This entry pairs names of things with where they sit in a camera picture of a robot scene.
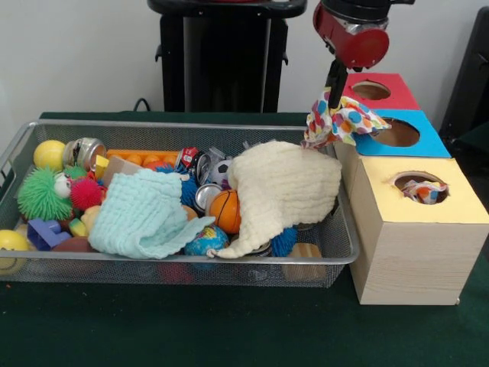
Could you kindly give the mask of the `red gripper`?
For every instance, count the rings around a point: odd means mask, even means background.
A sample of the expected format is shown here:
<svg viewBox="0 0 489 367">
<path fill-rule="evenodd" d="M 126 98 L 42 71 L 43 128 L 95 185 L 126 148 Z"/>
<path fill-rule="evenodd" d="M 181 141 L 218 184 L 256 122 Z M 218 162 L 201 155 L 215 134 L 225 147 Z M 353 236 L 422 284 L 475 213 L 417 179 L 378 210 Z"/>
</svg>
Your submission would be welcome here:
<svg viewBox="0 0 489 367">
<path fill-rule="evenodd" d="M 390 44 L 386 28 L 389 4 L 318 4 L 313 27 L 337 60 L 329 68 L 329 108 L 336 109 L 348 78 L 348 69 L 371 68 Z"/>
</svg>

